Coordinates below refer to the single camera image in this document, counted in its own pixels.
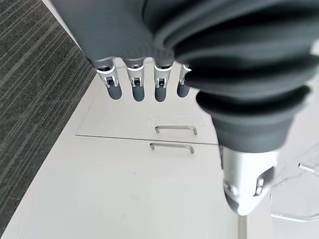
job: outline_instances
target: metal handle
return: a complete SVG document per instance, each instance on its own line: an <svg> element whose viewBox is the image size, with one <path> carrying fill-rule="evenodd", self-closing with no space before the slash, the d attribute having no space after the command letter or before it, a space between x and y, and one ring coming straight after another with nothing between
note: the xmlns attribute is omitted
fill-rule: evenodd
<svg viewBox="0 0 319 239"><path fill-rule="evenodd" d="M310 165L307 164L307 163L299 163L299 164L298 164L298 167L299 167L300 169L303 169L303 170L305 170L305 171L308 171L308 172L310 172L310 173L312 173L312 174L314 174L314 175L319 175L319 172L316 171L315 167L312 167L312 166L310 166Z"/></svg>
<svg viewBox="0 0 319 239"><path fill-rule="evenodd" d="M155 150L155 146L158 147L172 147L172 148L187 148L191 153L195 153L194 148L188 144L175 144L175 143L150 143L152 150Z"/></svg>
<svg viewBox="0 0 319 239"><path fill-rule="evenodd" d="M190 129L197 135L197 129L194 125L156 125L155 131L156 133L160 133L160 129Z"/></svg>
<svg viewBox="0 0 319 239"><path fill-rule="evenodd" d="M287 221L292 221L292 222L298 222L298 223L307 223L307 222L314 222L314 221L319 220L318 213L310 215L310 216L296 216L296 215L291 215L291 214L271 212L271 217L283 219L283 220L287 220Z"/></svg>
<svg viewBox="0 0 319 239"><path fill-rule="evenodd" d="M305 171L308 171L310 173L313 173L314 175L319 175L319 172L315 170L315 167L310 166L307 163L299 163L298 167L300 169L303 169ZM279 213L279 212L271 212L272 218L278 218L282 220L297 222L297 223L307 223L307 222L314 222L319 220L319 213L310 215L310 216L297 216L292 214L285 214L285 213Z"/></svg>

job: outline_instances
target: cabinet drawer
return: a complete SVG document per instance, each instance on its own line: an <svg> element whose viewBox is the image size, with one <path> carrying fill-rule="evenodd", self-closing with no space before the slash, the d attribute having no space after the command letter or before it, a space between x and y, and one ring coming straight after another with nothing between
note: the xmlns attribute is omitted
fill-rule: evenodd
<svg viewBox="0 0 319 239"><path fill-rule="evenodd" d="M149 143L59 140L3 239L237 239L218 146L189 144L192 154Z"/></svg>
<svg viewBox="0 0 319 239"><path fill-rule="evenodd" d="M98 81L101 90L76 134L217 144L211 117L197 105L195 100L198 91L190 89L187 97L177 96L180 65L174 63L167 86L166 100L161 103L154 97L153 67L152 62L145 63L145 98L142 102L136 102L133 98L125 67L118 68L123 92L119 100L112 100L109 97L104 83L97 75L94 81Z"/></svg>

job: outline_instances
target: gray carpet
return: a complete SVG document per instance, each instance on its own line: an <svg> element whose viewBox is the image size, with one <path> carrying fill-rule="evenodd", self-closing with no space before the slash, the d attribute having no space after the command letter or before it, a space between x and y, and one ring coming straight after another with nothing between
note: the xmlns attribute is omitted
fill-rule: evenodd
<svg viewBox="0 0 319 239"><path fill-rule="evenodd" d="M0 0L0 236L95 72L40 0Z"/></svg>

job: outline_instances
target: black rubber fingertip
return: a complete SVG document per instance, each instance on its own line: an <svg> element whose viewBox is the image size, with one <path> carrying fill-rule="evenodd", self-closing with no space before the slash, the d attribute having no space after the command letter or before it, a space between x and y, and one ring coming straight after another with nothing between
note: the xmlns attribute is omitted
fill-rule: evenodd
<svg viewBox="0 0 319 239"><path fill-rule="evenodd" d="M113 100L118 100L119 98L121 98L122 90L121 90L120 84L117 87L111 86L110 88L107 88L107 89L108 89L110 97Z"/></svg>
<svg viewBox="0 0 319 239"><path fill-rule="evenodd" d="M163 88L163 87L159 87L159 88L156 88L155 87L155 99L158 101L158 102L163 102L166 98L166 88Z"/></svg>
<svg viewBox="0 0 319 239"><path fill-rule="evenodd" d="M179 82L177 86L177 95L181 98L184 98L188 95L188 92L189 92L189 86L185 84L181 85Z"/></svg>
<svg viewBox="0 0 319 239"><path fill-rule="evenodd" d="M142 86L135 86L132 87L133 97L136 101L140 102L144 99L144 87Z"/></svg>

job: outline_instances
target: drawer handle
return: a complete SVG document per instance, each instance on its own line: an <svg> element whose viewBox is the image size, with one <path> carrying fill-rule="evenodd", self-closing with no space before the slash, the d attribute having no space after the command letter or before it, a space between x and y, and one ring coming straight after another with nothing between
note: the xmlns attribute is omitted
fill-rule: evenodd
<svg viewBox="0 0 319 239"><path fill-rule="evenodd" d="M172 147L172 148L187 148L191 153L195 153L194 148L188 144L175 144L175 143L150 143L152 150L156 147Z"/></svg>
<svg viewBox="0 0 319 239"><path fill-rule="evenodd" d="M197 129L194 125L156 125L156 133L160 133L160 129L189 129L194 132L194 135L197 135Z"/></svg>

